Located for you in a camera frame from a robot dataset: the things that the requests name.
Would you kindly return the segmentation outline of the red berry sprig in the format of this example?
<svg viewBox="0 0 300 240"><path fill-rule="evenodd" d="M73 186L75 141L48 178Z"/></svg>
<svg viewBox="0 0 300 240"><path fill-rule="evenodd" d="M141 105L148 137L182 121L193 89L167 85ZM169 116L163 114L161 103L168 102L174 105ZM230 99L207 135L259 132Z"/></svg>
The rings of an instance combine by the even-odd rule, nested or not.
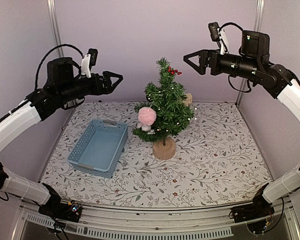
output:
<svg viewBox="0 0 300 240"><path fill-rule="evenodd" d="M182 74L181 71L178 71L177 69L174 69L174 68L172 68L171 66L168 67L167 72L168 72L170 75L172 75L172 76L174 76L174 75L178 75L178 76L179 76L179 75Z"/></svg>

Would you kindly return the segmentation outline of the white cotton boll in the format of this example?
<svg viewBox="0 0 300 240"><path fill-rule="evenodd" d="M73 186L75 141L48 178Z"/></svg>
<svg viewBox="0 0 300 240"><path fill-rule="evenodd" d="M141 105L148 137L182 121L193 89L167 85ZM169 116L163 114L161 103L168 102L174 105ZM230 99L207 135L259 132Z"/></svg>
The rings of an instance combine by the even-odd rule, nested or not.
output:
<svg viewBox="0 0 300 240"><path fill-rule="evenodd" d="M149 132L151 130L151 125L144 124L142 122L138 122L137 128L141 129L144 132Z"/></svg>

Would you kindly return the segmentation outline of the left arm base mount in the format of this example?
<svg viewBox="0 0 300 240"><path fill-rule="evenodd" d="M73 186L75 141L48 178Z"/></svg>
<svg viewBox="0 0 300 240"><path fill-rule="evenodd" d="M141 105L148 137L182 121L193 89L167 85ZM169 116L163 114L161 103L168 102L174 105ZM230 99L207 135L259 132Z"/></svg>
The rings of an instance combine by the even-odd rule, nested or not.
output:
<svg viewBox="0 0 300 240"><path fill-rule="evenodd" d="M59 194L48 184L42 183L49 191L50 197L46 204L41 204L38 212L49 216L51 219L66 220L78 223L81 217L82 209L79 203L71 200L68 203L62 203Z"/></svg>

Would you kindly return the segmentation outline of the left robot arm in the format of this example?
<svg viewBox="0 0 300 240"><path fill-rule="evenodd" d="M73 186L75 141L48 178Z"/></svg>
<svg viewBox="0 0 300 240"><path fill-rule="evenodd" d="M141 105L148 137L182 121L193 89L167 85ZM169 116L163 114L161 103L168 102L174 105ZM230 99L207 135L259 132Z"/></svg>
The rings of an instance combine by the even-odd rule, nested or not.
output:
<svg viewBox="0 0 300 240"><path fill-rule="evenodd" d="M123 76L104 71L101 75L92 73L94 59L85 55L82 65L70 57L61 57L47 63L47 81L43 88L35 89L13 110L0 120L0 153L24 131L43 122L58 109L74 100L84 100L86 96L111 94L123 81ZM42 183L36 183L19 176L4 167L0 162L0 192L28 199L45 209L53 216L64 213L64 205L59 195Z"/></svg>

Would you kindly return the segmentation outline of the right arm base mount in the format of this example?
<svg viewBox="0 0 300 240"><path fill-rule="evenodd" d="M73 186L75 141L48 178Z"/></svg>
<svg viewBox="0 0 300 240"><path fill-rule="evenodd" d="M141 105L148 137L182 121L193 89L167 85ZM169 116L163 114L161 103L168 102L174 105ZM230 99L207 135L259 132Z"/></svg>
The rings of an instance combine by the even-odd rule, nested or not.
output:
<svg viewBox="0 0 300 240"><path fill-rule="evenodd" d="M263 218L263 220L247 224L248 230L254 235L264 234L268 230L275 213L273 205L268 203L262 196L267 185L268 183L257 191L252 203L232 207L228 215L235 223Z"/></svg>

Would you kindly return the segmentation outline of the pink pompom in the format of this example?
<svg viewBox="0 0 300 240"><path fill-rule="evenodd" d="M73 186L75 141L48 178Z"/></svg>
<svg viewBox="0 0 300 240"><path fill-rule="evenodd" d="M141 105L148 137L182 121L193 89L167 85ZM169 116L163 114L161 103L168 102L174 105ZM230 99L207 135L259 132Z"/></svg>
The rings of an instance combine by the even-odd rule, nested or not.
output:
<svg viewBox="0 0 300 240"><path fill-rule="evenodd" d="M143 125L151 126L157 118L157 113L151 107L142 107L138 111L138 121Z"/></svg>

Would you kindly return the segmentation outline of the beige burlap bow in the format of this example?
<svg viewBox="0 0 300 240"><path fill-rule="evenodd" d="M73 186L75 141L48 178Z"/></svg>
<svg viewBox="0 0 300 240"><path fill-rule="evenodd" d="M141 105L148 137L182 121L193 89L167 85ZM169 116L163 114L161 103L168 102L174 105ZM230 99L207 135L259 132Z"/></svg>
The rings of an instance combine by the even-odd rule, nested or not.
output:
<svg viewBox="0 0 300 240"><path fill-rule="evenodd" d="M185 93L180 101L184 107L189 107L193 103L193 96L191 93Z"/></svg>

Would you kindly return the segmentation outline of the small green christmas tree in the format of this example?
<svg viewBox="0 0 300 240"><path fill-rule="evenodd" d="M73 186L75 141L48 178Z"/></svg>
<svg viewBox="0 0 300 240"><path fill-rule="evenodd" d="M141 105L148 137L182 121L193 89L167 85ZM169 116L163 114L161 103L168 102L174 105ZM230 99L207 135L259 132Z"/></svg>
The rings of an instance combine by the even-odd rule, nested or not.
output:
<svg viewBox="0 0 300 240"><path fill-rule="evenodd" d="M175 81L176 76L168 73L171 63L162 57L156 61L158 67L158 85L149 82L144 93L146 102L135 105L136 113L143 107L150 107L156 112L156 120L151 125L155 134L135 127L132 133L145 142L165 141L167 137L177 136L185 130L194 117L194 111L190 106L185 107L181 103L181 97L185 94L185 87Z"/></svg>

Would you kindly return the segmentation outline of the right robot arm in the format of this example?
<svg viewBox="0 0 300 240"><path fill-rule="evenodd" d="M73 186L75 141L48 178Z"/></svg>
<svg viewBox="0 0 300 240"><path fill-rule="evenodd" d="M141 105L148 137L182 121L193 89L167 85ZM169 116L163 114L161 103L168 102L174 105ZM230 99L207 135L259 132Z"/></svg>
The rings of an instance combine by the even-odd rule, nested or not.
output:
<svg viewBox="0 0 300 240"><path fill-rule="evenodd" d="M300 81L281 64L270 62L270 37L266 33L242 30L239 54L226 49L202 49L183 57L183 61L200 75L227 74L229 78L247 79L253 86L261 85L274 99L284 105L300 123ZM262 187L254 196L248 213L259 218L268 205L300 188L300 164L275 181Z"/></svg>

